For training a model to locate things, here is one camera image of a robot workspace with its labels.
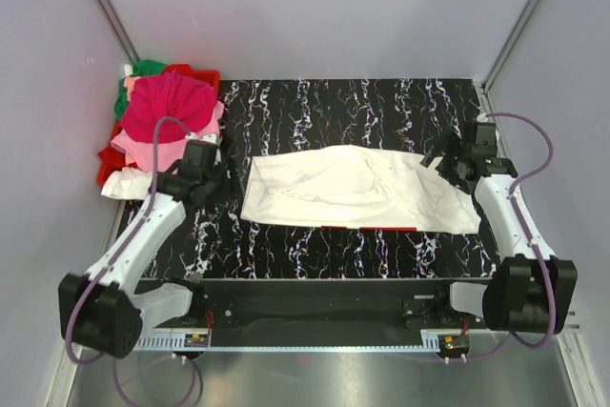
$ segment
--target reflective floor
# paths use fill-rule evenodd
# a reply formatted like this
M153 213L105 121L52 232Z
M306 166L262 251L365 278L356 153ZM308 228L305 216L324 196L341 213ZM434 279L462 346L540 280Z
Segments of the reflective floor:
M498 344L472 336L471 354ZM511 341L483 361L445 366L429 355L209 353L196 360L204 379L187 406L576 406L555 342L532 351ZM133 353L118 376L137 405L173 406L187 392L191 369L161 354ZM126 405L112 384L106 357L79 368L70 407Z

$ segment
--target red basket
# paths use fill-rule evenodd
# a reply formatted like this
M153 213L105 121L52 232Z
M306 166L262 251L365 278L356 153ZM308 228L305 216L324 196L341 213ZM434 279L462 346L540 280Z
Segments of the red basket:
M173 64L171 66L166 67L166 69L163 72L165 73L166 71L177 71L181 75L190 76L191 78L194 78L194 79L200 80L200 81L205 81L206 83L208 83L210 86L213 87L213 90L216 93L216 97L218 97L218 95L220 94L220 72L219 71L194 71L191 68L191 66L188 64ZM119 125L119 122L116 121L116 123L114 123L114 129L112 129L112 134L111 134L111 138L108 142L108 146L110 146L111 141L122 130L123 129ZM114 167L114 165L110 164L109 162L102 161L102 165L100 166L99 172L97 173L97 184L99 186L103 187L104 183L106 183L106 180L108 179L108 177L111 176L111 173L113 173L115 171L119 171L119 170L120 169L117 169L116 167Z

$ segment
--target white cloth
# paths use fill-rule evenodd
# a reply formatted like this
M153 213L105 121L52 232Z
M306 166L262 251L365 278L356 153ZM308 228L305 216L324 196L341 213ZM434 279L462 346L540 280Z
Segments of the white cloth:
M104 183L102 195L111 199L144 200L152 181L153 173L125 167L111 173Z
M254 157L241 218L304 227L478 231L472 197L415 153L353 146Z

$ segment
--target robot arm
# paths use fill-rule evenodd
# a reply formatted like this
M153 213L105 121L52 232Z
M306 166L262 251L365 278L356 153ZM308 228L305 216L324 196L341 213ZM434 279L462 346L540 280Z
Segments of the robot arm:
M537 245L553 286L557 311L554 331L559 333L576 286L576 267L572 261L557 259L544 241L520 187L516 186L510 194L518 175L510 159L498 158L496 125L467 123L462 137L448 132L421 164L429 167L434 157L442 153L444 157L437 166L439 175L474 195L487 216L503 258L489 285L453 283L451 307L483 317L492 330L544 333L549 310L539 260L532 248ZM524 224L519 221L514 205L520 209Z
M165 283L141 295L135 293L135 288L163 242L188 212L209 202L225 173L216 135L187 143L183 159L159 174L155 196L147 196L135 219L112 247L83 275L68 274L60 283L63 338L76 301L103 269L108 270L76 319L72 331L72 341L76 343L114 357L125 357L141 334L168 319L201 312L193 304L197 286L190 282ZM152 198L154 205L147 214ZM112 256L128 238L131 239L128 249L109 267Z

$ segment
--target magenta cloth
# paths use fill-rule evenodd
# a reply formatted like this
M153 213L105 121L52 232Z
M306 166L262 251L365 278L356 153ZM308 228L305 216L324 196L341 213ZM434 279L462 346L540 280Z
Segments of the magenta cloth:
M182 121L191 132L199 132L212 120L216 105L214 89L204 81L170 71L138 79L121 127L136 142L153 142L154 127L164 116ZM176 142L184 131L176 123L165 123L159 143Z
M218 119L222 116L225 106L220 102L216 103L213 110L213 116L210 123L197 132L197 135L205 135L206 133L220 134ZM183 138L177 142L162 143L158 145L159 154L159 171L165 172L176 159L182 158L184 149L187 146L187 139ZM136 142L131 139L125 131L121 131L113 140L111 145L122 153L130 154L135 159L135 164L144 172L153 171L153 144Z

